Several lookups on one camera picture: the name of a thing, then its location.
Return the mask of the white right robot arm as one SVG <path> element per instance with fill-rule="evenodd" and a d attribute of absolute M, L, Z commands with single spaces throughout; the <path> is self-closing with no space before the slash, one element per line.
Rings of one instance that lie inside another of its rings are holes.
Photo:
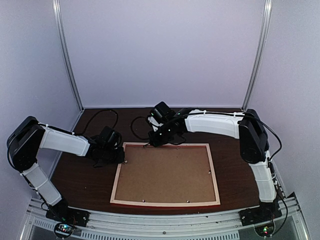
<path fill-rule="evenodd" d="M 183 108 L 176 112 L 162 101 L 150 111 L 146 121 L 152 127 L 148 137 L 153 147 L 169 144 L 175 135 L 185 133 L 210 133 L 238 139 L 240 156 L 250 166 L 258 187 L 256 216 L 266 221 L 276 212 L 276 173 L 268 134 L 255 110 L 228 113 Z"/>

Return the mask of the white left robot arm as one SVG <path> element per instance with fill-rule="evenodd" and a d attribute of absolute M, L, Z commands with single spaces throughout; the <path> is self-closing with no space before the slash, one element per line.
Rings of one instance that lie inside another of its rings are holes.
<path fill-rule="evenodd" d="M 61 222 L 67 222 L 72 218 L 69 204 L 42 169 L 37 157 L 52 157 L 56 161 L 58 155 L 67 153 L 95 163 L 122 164 L 125 151 L 121 143 L 121 134 L 108 126 L 100 134 L 88 137 L 28 116 L 7 139 L 7 159 L 43 199 L 49 211 Z"/>

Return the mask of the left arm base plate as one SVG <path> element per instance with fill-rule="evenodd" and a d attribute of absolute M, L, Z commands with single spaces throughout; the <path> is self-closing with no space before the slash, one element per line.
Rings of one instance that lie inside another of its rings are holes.
<path fill-rule="evenodd" d="M 86 227 L 89 220 L 90 213 L 85 210 L 79 210 L 75 208 L 68 208 L 66 215 L 58 217 L 48 210 L 45 217 L 57 222 L 66 223 L 71 226 Z"/>

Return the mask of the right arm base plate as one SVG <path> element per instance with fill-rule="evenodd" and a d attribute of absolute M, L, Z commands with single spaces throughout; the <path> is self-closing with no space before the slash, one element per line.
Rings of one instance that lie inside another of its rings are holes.
<path fill-rule="evenodd" d="M 274 218 L 282 216 L 282 211 L 279 209 L 271 211 L 262 207 L 247 208 L 238 213 L 243 227 L 272 221 Z"/>

